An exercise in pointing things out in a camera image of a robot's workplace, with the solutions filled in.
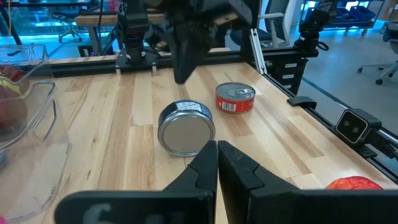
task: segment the desk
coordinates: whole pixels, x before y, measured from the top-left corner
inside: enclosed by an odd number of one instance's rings
[[[88,29],[88,35],[90,36],[91,45],[95,55],[98,53],[98,36],[96,28],[98,26],[98,21],[100,19],[99,15],[92,16],[78,16],[75,18],[75,22],[80,27],[86,27]],[[148,19],[151,23],[162,24],[165,22],[163,14],[148,14]],[[101,18],[101,26],[116,26],[118,23],[118,16],[115,15],[103,15]]]
[[[171,183],[193,158],[162,149],[157,121],[170,102],[180,99],[207,105],[216,140],[229,141],[297,187],[322,189],[340,177],[361,175],[385,189],[397,188],[307,112],[288,105],[287,96],[245,63],[198,67],[184,86],[174,83],[171,68],[55,81],[72,149],[54,203],[29,223],[53,223],[54,208],[73,192],[162,190]],[[216,108],[215,88],[231,81],[256,89],[251,112],[234,115]],[[218,187],[216,222],[226,224]]]
[[[67,1],[67,0],[50,0],[41,1],[35,3],[29,3],[27,1],[12,2],[11,7],[62,7],[62,6],[87,6],[90,7],[90,0],[78,0],[78,1]],[[6,21],[7,28],[9,29],[9,15],[8,15],[8,3],[0,4],[0,13],[4,20]],[[11,34],[17,45],[22,45],[17,31],[14,26],[11,26]]]

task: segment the tin can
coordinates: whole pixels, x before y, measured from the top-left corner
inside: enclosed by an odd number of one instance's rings
[[[243,83],[224,83],[216,89],[218,109],[229,113],[246,113],[253,109],[256,91]]]
[[[173,102],[159,116],[157,138],[165,150],[176,156],[197,155],[215,134],[210,110],[194,100]]]

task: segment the black camera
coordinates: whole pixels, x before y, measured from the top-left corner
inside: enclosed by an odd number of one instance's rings
[[[351,145],[364,144],[372,130],[379,130],[381,121],[361,109],[347,109],[336,125],[336,131]]]

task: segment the wooden table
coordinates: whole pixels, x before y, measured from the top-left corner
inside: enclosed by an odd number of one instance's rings
[[[251,112],[216,108],[224,82],[256,89]],[[227,140],[262,166],[301,189],[323,189],[340,177],[361,175],[386,189],[397,186],[301,108],[287,104],[273,84],[245,63],[198,67],[185,85],[173,70],[119,72],[56,80],[73,148],[58,195],[29,223],[52,223],[59,200],[81,190],[162,190],[193,158],[175,157],[157,140],[160,112],[172,101],[193,99],[213,113],[216,139]],[[216,221],[227,223],[218,186]]]
[[[75,22],[81,27],[96,27],[100,16],[78,16],[75,18]],[[160,14],[148,14],[148,19],[151,23],[162,24],[165,22],[164,15]],[[115,26],[118,23],[118,15],[102,15],[101,26]]]

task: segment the black bracket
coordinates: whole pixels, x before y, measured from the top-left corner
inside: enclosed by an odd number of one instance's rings
[[[287,100],[292,106],[301,106],[302,108],[312,108],[315,110],[317,102],[307,96],[296,96]]]

